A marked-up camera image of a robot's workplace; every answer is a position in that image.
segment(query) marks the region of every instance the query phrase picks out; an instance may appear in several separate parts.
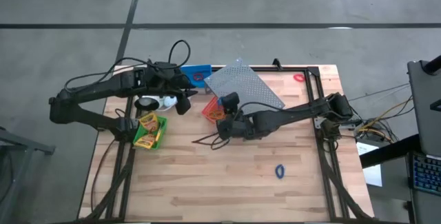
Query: yellow cable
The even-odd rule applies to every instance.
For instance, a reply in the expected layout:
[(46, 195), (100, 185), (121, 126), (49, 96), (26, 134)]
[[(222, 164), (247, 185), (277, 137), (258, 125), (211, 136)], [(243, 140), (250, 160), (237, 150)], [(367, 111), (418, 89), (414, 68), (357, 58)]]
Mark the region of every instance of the yellow cable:
[(393, 106), (392, 108), (386, 110), (386, 111), (385, 111), (384, 113), (382, 113), (379, 117), (375, 118), (375, 119), (374, 119), (373, 121), (371, 121), (370, 123), (368, 123), (368, 124), (362, 126), (362, 127), (360, 128), (360, 130), (372, 126), (374, 123), (376, 123), (378, 120), (380, 120), (384, 115), (386, 115), (387, 113), (389, 113), (391, 110), (394, 110), (394, 109), (400, 107), (401, 105), (407, 103), (408, 101), (412, 101), (412, 100), (413, 100), (413, 99), (406, 100), (406, 101), (404, 101), (404, 102), (402, 102), (402, 103), (399, 103), (399, 104)]
[(373, 129), (369, 129), (369, 128), (362, 128), (362, 129), (359, 129), (358, 131), (359, 131), (359, 132), (363, 132), (363, 131), (365, 131), (365, 132), (373, 132), (373, 133), (379, 134), (381, 137), (383, 137), (383, 138), (385, 138), (386, 140), (388, 140), (389, 142), (393, 143), (393, 141), (392, 141), (391, 138), (389, 138), (388, 136), (386, 136), (386, 134), (383, 134), (383, 133), (380, 132), (380, 131), (373, 130)]

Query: blue keyboard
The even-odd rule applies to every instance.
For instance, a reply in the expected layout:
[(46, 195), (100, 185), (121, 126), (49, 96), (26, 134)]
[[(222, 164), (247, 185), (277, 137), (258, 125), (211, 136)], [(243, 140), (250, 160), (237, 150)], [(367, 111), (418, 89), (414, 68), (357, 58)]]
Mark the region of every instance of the blue keyboard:
[(441, 161), (412, 154), (413, 188), (441, 196)]

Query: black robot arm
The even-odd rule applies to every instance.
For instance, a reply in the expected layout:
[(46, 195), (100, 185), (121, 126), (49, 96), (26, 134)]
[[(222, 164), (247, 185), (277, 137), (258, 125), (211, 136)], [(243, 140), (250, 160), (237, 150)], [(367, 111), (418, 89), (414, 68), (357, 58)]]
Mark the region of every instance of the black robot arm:
[(244, 115), (237, 108), (239, 98), (233, 92), (221, 99), (225, 119), (218, 120), (216, 127), (222, 140), (229, 137), (261, 139), (276, 131), (280, 126), (314, 117), (324, 117), (331, 122), (347, 121), (352, 117), (352, 110), (345, 96), (340, 93), (330, 94), (311, 103), (302, 104), (285, 110), (264, 110)]
[(56, 97), (49, 99), (50, 120), (54, 123), (79, 122), (95, 129), (110, 130), (117, 141), (129, 141), (136, 133), (137, 123), (125, 117), (110, 118), (89, 110), (79, 104), (109, 96), (175, 96), (176, 110), (184, 114), (190, 108), (189, 96), (197, 91), (182, 90), (194, 86), (176, 64), (148, 63), (145, 68), (136, 68), (115, 74), (110, 79), (77, 88), (63, 89)]

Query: orange object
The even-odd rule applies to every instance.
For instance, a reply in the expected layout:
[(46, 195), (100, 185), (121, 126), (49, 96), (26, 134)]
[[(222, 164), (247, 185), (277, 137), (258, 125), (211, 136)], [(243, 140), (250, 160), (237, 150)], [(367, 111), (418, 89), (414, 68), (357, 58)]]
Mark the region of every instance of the orange object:
[(202, 114), (208, 119), (208, 121), (212, 123), (225, 118), (223, 106), (218, 105), (217, 97), (213, 97), (207, 106), (205, 106), (205, 108), (202, 110)]

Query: white paper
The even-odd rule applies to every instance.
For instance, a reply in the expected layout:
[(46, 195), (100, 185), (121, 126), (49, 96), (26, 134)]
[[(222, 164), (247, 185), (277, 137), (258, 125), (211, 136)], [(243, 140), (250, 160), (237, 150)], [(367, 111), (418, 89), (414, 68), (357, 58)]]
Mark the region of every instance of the white paper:
[[(357, 142), (358, 155), (365, 154), (375, 149), (378, 149), (378, 147)], [(363, 169), (363, 174), (365, 175), (365, 180), (367, 184), (382, 187), (380, 165), (375, 165)]]

